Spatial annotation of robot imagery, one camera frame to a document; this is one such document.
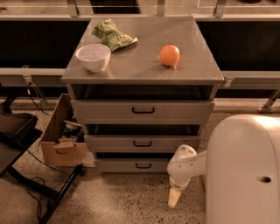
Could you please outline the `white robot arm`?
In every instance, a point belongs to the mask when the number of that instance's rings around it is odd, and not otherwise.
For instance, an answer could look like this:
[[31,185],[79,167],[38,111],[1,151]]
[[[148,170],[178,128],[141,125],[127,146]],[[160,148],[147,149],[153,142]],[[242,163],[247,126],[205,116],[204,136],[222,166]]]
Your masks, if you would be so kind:
[[195,176],[206,177],[207,224],[280,224],[280,118],[233,115],[198,153],[180,145],[167,166],[168,206]]

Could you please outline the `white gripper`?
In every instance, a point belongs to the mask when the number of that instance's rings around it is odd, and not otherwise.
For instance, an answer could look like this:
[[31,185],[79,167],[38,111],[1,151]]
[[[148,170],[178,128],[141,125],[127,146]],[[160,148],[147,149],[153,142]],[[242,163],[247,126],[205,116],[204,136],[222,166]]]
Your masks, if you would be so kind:
[[169,191],[168,206],[173,209],[180,198],[181,191],[185,190],[188,186],[191,176],[187,173],[190,169],[190,158],[197,155],[194,148],[189,145],[180,145],[169,164],[167,165],[167,172],[170,176],[171,189]]

